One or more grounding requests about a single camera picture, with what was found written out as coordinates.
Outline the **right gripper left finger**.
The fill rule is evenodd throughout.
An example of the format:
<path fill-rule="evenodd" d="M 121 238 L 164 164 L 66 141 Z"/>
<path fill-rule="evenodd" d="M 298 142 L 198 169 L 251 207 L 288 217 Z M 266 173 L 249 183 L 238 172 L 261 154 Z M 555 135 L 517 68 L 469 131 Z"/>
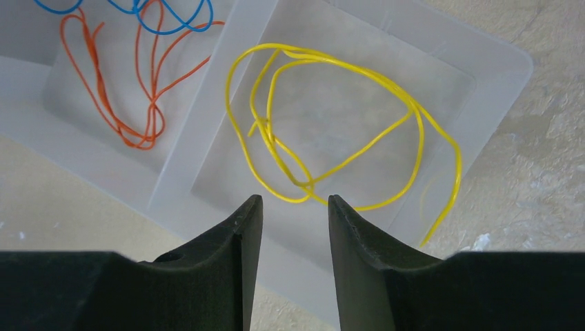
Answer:
<path fill-rule="evenodd" d="M 254 194 L 154 261 L 106 251 L 1 252 L 2 330 L 248 330 L 263 228 Z"/>

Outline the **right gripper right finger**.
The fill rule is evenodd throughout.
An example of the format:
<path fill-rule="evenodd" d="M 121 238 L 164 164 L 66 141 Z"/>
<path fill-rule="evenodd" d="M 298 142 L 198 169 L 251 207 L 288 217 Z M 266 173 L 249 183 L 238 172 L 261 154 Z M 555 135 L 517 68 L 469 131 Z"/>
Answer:
<path fill-rule="evenodd" d="M 342 330 L 583 330 L 581 252 L 425 254 L 328 200 Z"/>

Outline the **clear plastic divided tray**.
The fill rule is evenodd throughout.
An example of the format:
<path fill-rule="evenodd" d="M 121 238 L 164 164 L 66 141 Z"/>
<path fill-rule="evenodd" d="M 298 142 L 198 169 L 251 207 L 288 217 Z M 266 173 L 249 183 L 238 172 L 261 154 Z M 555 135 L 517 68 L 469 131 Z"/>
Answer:
<path fill-rule="evenodd" d="M 327 208 L 287 203 L 249 170 L 225 112 L 228 71 L 261 43 L 312 48 L 370 68 L 402 87 L 458 142 L 463 173 L 527 84 L 530 56 L 421 1 L 212 1 L 226 25 L 189 34 L 161 66 L 168 84 L 212 54 L 157 103 L 167 129 L 151 150 L 128 147 L 104 123 L 59 38 L 63 16 L 34 1 L 1 1 L 1 134 L 36 150 L 107 195 L 184 239 L 224 219 L 252 194 L 264 200 L 258 281 L 339 329 Z M 113 108 L 144 132 L 149 102 L 133 61 L 135 17 L 107 1 L 84 1 L 97 36 Z M 364 147 L 405 115 L 373 81 L 326 64 L 283 72 L 275 86 L 273 130 L 313 178 Z M 424 121 L 424 155 L 414 185 L 396 202 L 363 213 L 418 246 L 450 199 L 453 149 Z M 408 182 L 416 160 L 416 117 L 363 156 L 315 185 L 327 200 L 380 203 Z"/>

